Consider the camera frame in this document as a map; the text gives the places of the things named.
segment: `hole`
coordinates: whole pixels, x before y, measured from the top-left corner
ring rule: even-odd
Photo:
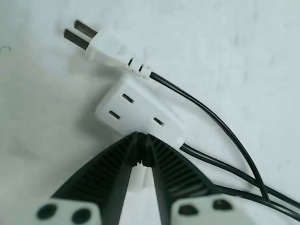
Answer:
[[[196,209],[193,205],[182,205],[178,210],[179,215],[183,216],[195,216],[199,213],[198,209]]]
[[[90,215],[89,209],[79,209],[73,214],[72,221],[75,224],[84,224],[90,219]]]
[[[130,66],[130,64],[132,63],[133,58],[130,59],[128,66]]]
[[[142,70],[143,66],[144,66],[144,64],[142,64],[141,67],[139,68],[139,72]]]
[[[54,204],[47,204],[40,208],[37,212],[37,217],[41,220],[49,219],[54,216],[57,206]]]
[[[232,210],[233,206],[225,199],[217,199],[213,203],[215,210]]]
[[[162,121],[160,121],[158,118],[154,117],[153,119],[156,123],[158,123],[159,125],[163,126],[164,123]]]
[[[118,114],[114,113],[113,111],[109,111],[108,113],[111,114],[117,120],[120,119],[120,116]]]
[[[133,99],[131,97],[129,97],[128,95],[123,94],[122,97],[125,98],[128,102],[133,103]]]

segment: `power cord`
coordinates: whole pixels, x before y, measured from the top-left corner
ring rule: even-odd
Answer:
[[[240,190],[236,190],[233,188],[229,188],[229,187],[223,187],[220,185],[216,185],[220,191],[225,194],[225,195],[231,195],[231,196],[236,196],[236,197],[240,197],[240,198],[244,198],[247,200],[251,200],[253,202],[256,203],[260,203],[262,205],[266,205],[274,210],[277,210],[283,214],[286,214],[287,216],[297,220],[298,222],[300,222],[300,214],[298,214],[297,212],[281,205],[278,204],[276,202],[273,201],[266,201],[264,200],[262,197],[258,196],[258,195],[254,195],[252,193],[246,192],[246,191],[240,191]]]
[[[193,102],[196,104],[198,107],[200,107],[202,110],[204,110],[221,128],[222,130],[228,135],[228,137],[233,141],[233,143],[236,145],[236,147],[239,149],[247,163],[249,164],[253,175],[255,176],[255,179],[257,180],[258,187],[262,193],[262,197],[266,201],[270,201],[268,192],[266,190],[266,187],[263,183],[263,180],[258,172],[258,169],[256,168],[252,158],[242,145],[242,143],[238,140],[238,138],[235,136],[235,134],[231,131],[231,129],[211,110],[209,109],[206,105],[204,105],[202,102],[191,96],[190,94],[186,93],[184,90],[181,88],[177,87],[175,84],[172,84],[168,80],[164,79],[160,75],[151,72],[150,78],[157,81],[158,83],[162,84],[163,86],[166,86],[167,88],[175,91],[176,93],[180,94],[181,96],[185,97],[189,101]]]
[[[195,157],[195,158],[197,158],[197,159],[199,159],[203,162],[206,162],[208,164],[211,164],[211,165],[214,165],[218,168],[226,170],[226,171],[242,178],[243,180],[249,182],[250,184],[258,187],[258,184],[256,183],[256,180],[253,177],[251,177],[248,174],[244,173],[243,171],[233,167],[232,165],[229,165],[229,164],[227,164],[225,162],[222,162],[222,161],[220,161],[220,160],[218,160],[214,157],[206,155],[205,153],[200,152],[199,150],[196,150],[196,149],[190,147],[187,144],[183,144],[182,147],[180,148],[180,150],[182,150],[183,152],[185,152],[185,153],[189,154],[190,156],[193,156],[193,157]],[[300,209],[300,203],[299,202],[283,195],[282,193],[280,193],[280,192],[278,192],[278,191],[276,191],[276,190],[274,190],[274,189],[272,189],[268,186],[265,186],[265,187],[266,187],[266,190],[269,194],[271,194],[271,195],[281,199],[282,201],[284,201],[284,202]]]

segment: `white plastic part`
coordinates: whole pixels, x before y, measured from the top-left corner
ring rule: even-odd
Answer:
[[[113,34],[105,30],[98,32],[90,41],[86,56],[89,60],[97,60],[108,66],[127,68],[143,78],[149,77],[151,73],[148,66],[136,58]]]
[[[96,117],[122,135],[151,134],[178,149],[184,143],[181,119],[150,90],[125,74],[98,105]]]
[[[38,211],[45,205],[55,205],[56,211],[50,218],[40,219],[37,217]],[[80,209],[90,211],[90,218],[82,223],[83,225],[101,225],[101,216],[98,206],[91,202],[71,201],[64,199],[45,199],[35,203],[30,203],[24,207],[24,211],[19,212],[18,216],[11,221],[12,225],[74,225],[72,216]]]
[[[215,210],[215,200],[226,200],[232,206],[232,210]],[[181,215],[181,206],[191,205],[198,210],[195,215]],[[254,225],[254,223],[234,204],[223,195],[210,195],[195,198],[177,200],[172,204],[171,225]]]

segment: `white surface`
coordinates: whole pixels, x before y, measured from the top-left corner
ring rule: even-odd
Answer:
[[[206,103],[240,138],[265,183],[300,201],[299,6],[298,0],[3,0],[0,45],[11,50],[0,51],[2,224],[20,202],[48,197],[119,138],[93,116],[119,75],[86,62],[82,49],[63,38],[75,19],[111,29],[153,70]],[[246,170],[206,115],[159,85],[153,89],[183,117],[189,144]],[[214,182],[249,188],[193,162]],[[158,224],[153,199],[148,189],[130,193],[122,224]],[[238,203],[257,224],[297,224],[256,203]],[[139,220],[144,215],[149,220]]]
[[[48,219],[37,218],[38,211],[45,205],[54,204],[57,208],[54,215]],[[25,225],[74,225],[72,216],[75,212],[81,209],[90,210],[90,218],[84,223],[85,225],[102,225],[100,210],[95,203],[71,201],[62,199],[42,199],[36,202],[28,202],[23,211],[13,218],[10,224],[25,224]]]
[[[178,115],[167,103],[128,73],[103,97],[95,116],[123,136],[133,132],[151,134],[176,149],[185,141],[185,126]]]

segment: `outlet socket hole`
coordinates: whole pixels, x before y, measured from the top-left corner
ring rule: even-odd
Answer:
[[[126,94],[123,94],[122,97],[125,98],[130,103],[134,102],[134,100],[131,97],[129,97],[128,95],[126,95]]]
[[[162,121],[160,121],[158,118],[154,117],[153,119],[156,123],[158,123],[159,125],[163,126],[164,123]]]
[[[120,116],[118,114],[116,114],[115,112],[113,111],[109,111],[108,112],[109,114],[111,114],[114,118],[116,118],[117,120],[120,119]]]

